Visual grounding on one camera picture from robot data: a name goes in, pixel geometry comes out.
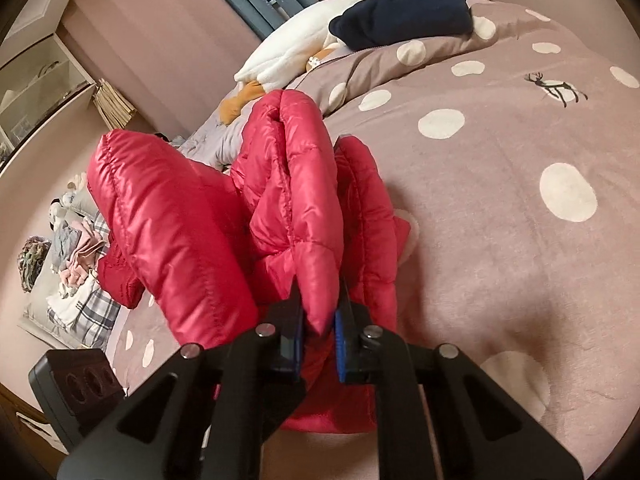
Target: plaid fabric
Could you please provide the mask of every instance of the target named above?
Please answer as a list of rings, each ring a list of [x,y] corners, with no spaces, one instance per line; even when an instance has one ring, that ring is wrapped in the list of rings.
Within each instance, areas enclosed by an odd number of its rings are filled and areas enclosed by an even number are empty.
[[[109,227],[101,213],[98,213],[95,217],[94,231],[104,240],[109,237]],[[107,250],[107,245],[98,249],[98,258],[104,256]],[[120,306],[119,303],[111,298],[108,292],[102,290],[100,285],[95,282],[94,290],[92,290],[86,303],[76,303],[78,317],[68,332],[75,335],[85,346],[104,350],[120,311]],[[64,328],[64,324],[50,307],[47,309],[47,314],[53,323]]]
[[[94,219],[94,231],[96,231],[105,242],[109,243],[109,226],[100,212],[98,212]]]

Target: white towel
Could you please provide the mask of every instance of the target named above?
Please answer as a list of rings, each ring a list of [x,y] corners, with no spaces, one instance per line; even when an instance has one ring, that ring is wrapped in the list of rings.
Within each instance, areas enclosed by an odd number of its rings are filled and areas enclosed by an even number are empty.
[[[47,304],[55,313],[56,321],[66,330],[73,328],[78,316],[80,316],[82,309],[89,300],[89,296],[94,291],[96,283],[97,281],[94,274],[90,272],[87,279],[78,287],[74,295],[68,298],[60,298],[59,294],[47,296]]]

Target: metal screw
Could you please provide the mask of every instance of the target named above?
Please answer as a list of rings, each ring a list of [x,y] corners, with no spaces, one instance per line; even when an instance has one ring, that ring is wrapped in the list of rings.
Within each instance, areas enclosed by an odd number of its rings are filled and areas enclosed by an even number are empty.
[[[367,325],[364,327],[362,333],[369,339],[378,339],[382,337],[383,330],[382,327],[378,325]]]
[[[440,352],[440,355],[445,359],[455,359],[456,357],[458,357],[458,354],[460,353],[460,350],[458,350],[458,347],[455,345],[452,345],[451,343],[444,343],[444,345],[440,346],[438,351]]]
[[[260,323],[260,325],[255,327],[255,333],[260,337],[270,337],[276,333],[276,327],[271,323]]]
[[[200,355],[200,345],[196,343],[187,343],[182,348],[180,348],[180,355],[185,359],[193,359],[194,357],[198,357]]]

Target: blue gripper pad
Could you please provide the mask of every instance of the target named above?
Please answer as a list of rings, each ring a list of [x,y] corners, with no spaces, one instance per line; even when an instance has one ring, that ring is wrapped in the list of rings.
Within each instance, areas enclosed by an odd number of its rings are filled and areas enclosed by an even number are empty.
[[[340,311],[335,313],[335,362],[338,367],[338,378],[343,383],[346,380],[346,359],[347,359],[347,345],[344,339],[344,326],[342,324],[342,316]]]

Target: pink clothing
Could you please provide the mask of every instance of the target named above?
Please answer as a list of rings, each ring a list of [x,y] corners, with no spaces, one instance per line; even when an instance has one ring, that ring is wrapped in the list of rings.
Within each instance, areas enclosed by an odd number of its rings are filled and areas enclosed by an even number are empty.
[[[80,231],[80,239],[69,259],[60,269],[60,280],[63,285],[77,288],[84,283],[89,270],[95,266],[96,251],[104,245],[102,237],[94,232],[87,219],[82,222],[73,221],[71,227]]]

